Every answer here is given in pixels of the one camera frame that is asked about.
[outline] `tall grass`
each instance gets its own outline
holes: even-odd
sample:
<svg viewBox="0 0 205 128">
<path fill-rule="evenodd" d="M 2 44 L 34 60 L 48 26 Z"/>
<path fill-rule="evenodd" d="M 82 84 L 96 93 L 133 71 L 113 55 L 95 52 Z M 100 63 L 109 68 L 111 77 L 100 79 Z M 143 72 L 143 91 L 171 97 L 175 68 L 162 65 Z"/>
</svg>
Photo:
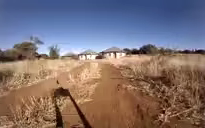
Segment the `tall grass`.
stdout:
<svg viewBox="0 0 205 128">
<path fill-rule="evenodd" d="M 156 56 L 131 62 L 124 66 L 123 74 L 142 92 L 160 101 L 162 111 L 157 122 L 161 126 L 180 119 L 205 127 L 205 68 L 196 63 L 173 63 L 173 59 Z"/>
<path fill-rule="evenodd" d="M 35 60 L 0 64 L 0 95 L 11 89 L 29 86 L 39 81 L 57 77 L 81 65 L 75 60 Z"/>
<path fill-rule="evenodd" d="M 91 100 L 91 95 L 97 86 L 97 82 L 92 81 L 100 77 L 100 69 L 98 63 L 90 63 L 78 72 L 69 73 L 68 84 L 65 88 L 69 89 L 77 103 Z M 64 97 L 56 98 L 56 101 L 52 96 L 29 97 L 23 100 L 21 105 L 11 107 L 12 116 L 0 117 L 0 127 L 55 127 L 54 102 L 58 104 L 60 111 L 71 103 L 69 98 Z"/>
</svg>

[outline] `small house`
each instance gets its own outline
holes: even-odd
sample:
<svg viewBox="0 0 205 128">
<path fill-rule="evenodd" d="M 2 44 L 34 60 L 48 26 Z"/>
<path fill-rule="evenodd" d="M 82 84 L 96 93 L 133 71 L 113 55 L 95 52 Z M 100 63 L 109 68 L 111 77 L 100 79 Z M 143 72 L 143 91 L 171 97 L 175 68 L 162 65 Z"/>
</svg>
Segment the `small house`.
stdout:
<svg viewBox="0 0 205 128">
<path fill-rule="evenodd" d="M 126 56 L 126 53 L 120 48 L 111 47 L 102 51 L 102 55 L 104 58 L 121 58 Z"/>
<path fill-rule="evenodd" d="M 98 53 L 90 49 L 78 55 L 79 60 L 94 60 L 96 59 L 97 56 L 98 56 Z"/>
<path fill-rule="evenodd" d="M 64 56 L 61 56 L 61 59 L 78 59 L 78 56 L 73 52 L 68 52 Z"/>
</svg>

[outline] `dirt path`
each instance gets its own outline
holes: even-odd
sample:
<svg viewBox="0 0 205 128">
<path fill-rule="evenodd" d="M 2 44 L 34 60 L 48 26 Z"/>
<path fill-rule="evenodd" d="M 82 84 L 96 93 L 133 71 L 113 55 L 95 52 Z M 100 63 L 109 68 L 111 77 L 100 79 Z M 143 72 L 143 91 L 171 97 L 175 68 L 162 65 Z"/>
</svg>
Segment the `dirt path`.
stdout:
<svg viewBox="0 0 205 128">
<path fill-rule="evenodd" d="M 148 97 L 135 96 L 124 86 L 120 71 L 109 64 L 102 64 L 101 79 L 92 101 L 80 105 L 81 110 L 94 128 L 152 128 L 152 114 L 156 103 Z M 63 111 L 66 124 L 80 122 L 73 106 Z"/>
<path fill-rule="evenodd" d="M 6 96 L 0 97 L 0 116 L 10 116 L 11 107 L 22 104 L 24 100 L 30 98 L 31 96 L 42 97 L 50 95 L 53 89 L 58 88 L 60 85 L 65 86 L 67 84 L 69 73 L 75 76 L 87 66 L 89 66 L 89 64 L 85 63 L 80 67 L 74 68 L 70 72 L 60 74 L 57 78 L 47 79 L 31 86 L 22 87 L 11 91 Z"/>
</svg>

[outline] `blue sky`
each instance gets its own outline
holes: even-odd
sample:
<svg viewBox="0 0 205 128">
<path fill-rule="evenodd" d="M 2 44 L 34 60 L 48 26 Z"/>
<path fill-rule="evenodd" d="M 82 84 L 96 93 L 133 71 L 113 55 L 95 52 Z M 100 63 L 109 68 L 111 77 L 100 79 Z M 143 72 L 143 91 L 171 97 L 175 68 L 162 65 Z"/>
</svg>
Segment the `blue sky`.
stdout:
<svg viewBox="0 0 205 128">
<path fill-rule="evenodd" d="M 38 36 L 40 53 L 111 46 L 205 48 L 205 0 L 0 0 L 0 48 Z"/>
</svg>

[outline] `metal roof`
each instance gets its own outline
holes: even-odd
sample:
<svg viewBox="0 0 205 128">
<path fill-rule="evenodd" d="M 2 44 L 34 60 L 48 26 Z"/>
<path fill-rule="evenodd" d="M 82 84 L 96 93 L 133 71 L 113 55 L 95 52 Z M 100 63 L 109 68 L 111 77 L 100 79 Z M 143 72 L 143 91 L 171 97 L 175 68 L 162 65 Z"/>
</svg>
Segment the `metal roof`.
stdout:
<svg viewBox="0 0 205 128">
<path fill-rule="evenodd" d="M 73 53 L 73 52 L 68 52 L 68 53 L 66 53 L 64 56 L 68 57 L 68 56 L 74 56 L 74 55 L 77 55 L 77 54 L 75 54 L 75 53 Z"/>
<path fill-rule="evenodd" d="M 79 55 L 96 55 L 96 54 L 98 54 L 98 53 L 93 51 L 93 50 L 91 50 L 91 49 L 88 49 L 88 50 L 80 53 Z"/>
<path fill-rule="evenodd" d="M 111 47 L 111 48 L 108 48 L 102 52 L 124 52 L 124 51 L 118 47 Z"/>
</svg>

